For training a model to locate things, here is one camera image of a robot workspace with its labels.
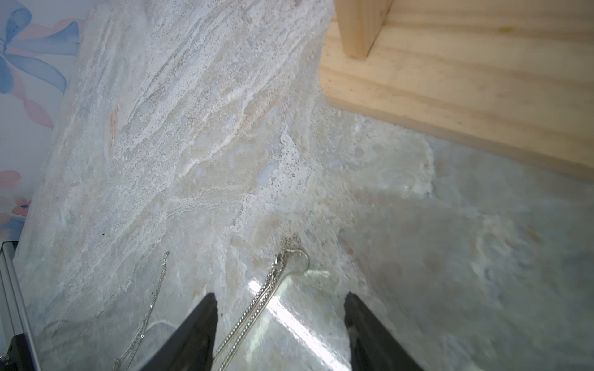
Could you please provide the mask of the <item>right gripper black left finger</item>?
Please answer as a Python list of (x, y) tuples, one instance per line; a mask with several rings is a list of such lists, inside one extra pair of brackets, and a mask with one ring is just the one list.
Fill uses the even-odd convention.
[(141, 371), (212, 370), (217, 322), (217, 299), (209, 293)]

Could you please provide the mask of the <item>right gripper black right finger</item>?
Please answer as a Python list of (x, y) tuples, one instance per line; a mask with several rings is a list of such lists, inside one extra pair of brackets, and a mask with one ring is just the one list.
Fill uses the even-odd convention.
[(344, 310), (352, 371), (423, 371), (358, 295), (347, 294)]

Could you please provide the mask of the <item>wooden jewelry display stand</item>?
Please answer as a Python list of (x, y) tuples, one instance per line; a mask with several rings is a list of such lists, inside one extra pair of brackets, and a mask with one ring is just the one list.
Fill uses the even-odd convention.
[(338, 1), (331, 105), (593, 177), (591, 1)]

